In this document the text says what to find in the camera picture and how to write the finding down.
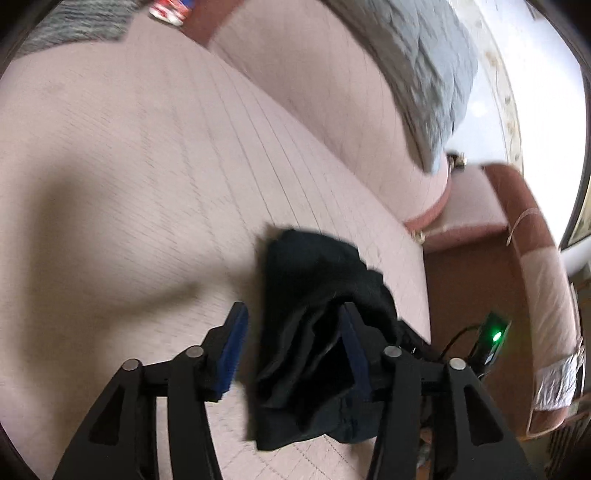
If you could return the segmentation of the black pants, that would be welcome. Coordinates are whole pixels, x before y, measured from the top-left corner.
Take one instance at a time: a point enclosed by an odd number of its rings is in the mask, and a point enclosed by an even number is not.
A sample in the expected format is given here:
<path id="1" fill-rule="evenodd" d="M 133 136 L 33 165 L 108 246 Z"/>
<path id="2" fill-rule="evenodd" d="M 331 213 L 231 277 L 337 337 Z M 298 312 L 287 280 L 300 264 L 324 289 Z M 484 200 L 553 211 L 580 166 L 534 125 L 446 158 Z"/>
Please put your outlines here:
<path id="1" fill-rule="evenodd" d="M 256 446 L 273 451 L 322 435 L 345 444 L 377 436 L 384 348 L 437 356 L 399 317 L 383 274 L 352 244 L 288 229 L 266 247 L 263 280 Z"/>

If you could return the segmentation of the grey quilted blanket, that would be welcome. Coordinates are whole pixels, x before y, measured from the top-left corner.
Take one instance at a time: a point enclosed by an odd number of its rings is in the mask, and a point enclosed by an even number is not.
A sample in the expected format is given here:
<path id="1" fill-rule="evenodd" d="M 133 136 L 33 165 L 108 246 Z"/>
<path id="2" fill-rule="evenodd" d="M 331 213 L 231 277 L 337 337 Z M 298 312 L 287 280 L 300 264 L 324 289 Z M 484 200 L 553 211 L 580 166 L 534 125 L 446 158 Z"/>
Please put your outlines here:
<path id="1" fill-rule="evenodd" d="M 447 1 L 328 1 L 382 71 L 417 165 L 435 174 L 464 121 L 478 71 L 466 27 Z"/>

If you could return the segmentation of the pink sofa back cushion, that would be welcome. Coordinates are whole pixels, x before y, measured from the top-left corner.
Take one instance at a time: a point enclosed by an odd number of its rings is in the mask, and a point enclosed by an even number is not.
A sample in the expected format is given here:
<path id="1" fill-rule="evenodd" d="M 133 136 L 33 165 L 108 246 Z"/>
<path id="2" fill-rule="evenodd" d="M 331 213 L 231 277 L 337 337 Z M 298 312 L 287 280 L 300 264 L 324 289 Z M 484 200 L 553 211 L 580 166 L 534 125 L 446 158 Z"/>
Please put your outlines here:
<path id="1" fill-rule="evenodd" d="M 183 33 L 273 97 L 411 232 L 428 230 L 451 194 L 419 155 L 370 54 L 320 1 L 198 1 Z"/>

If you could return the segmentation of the grey striped knit garment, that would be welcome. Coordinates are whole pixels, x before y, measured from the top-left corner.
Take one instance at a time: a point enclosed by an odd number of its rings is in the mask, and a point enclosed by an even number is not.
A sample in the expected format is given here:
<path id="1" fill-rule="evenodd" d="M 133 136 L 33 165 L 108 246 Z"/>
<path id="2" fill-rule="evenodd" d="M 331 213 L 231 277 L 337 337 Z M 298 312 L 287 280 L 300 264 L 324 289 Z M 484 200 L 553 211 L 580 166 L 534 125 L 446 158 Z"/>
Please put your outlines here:
<path id="1" fill-rule="evenodd" d="M 62 1 L 33 29 L 15 57 L 68 43 L 119 41 L 145 4 L 136 0 Z"/>

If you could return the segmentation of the red blue snack packet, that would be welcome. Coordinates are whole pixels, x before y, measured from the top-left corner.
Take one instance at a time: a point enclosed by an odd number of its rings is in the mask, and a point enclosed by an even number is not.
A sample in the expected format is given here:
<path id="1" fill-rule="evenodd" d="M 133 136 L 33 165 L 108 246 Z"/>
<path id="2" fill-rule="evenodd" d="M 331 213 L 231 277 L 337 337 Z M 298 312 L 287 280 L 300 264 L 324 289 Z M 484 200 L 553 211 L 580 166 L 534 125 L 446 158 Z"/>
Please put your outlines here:
<path id="1" fill-rule="evenodd" d="M 149 6 L 148 14 L 160 22 L 180 27 L 194 6 L 194 0 L 156 0 Z"/>

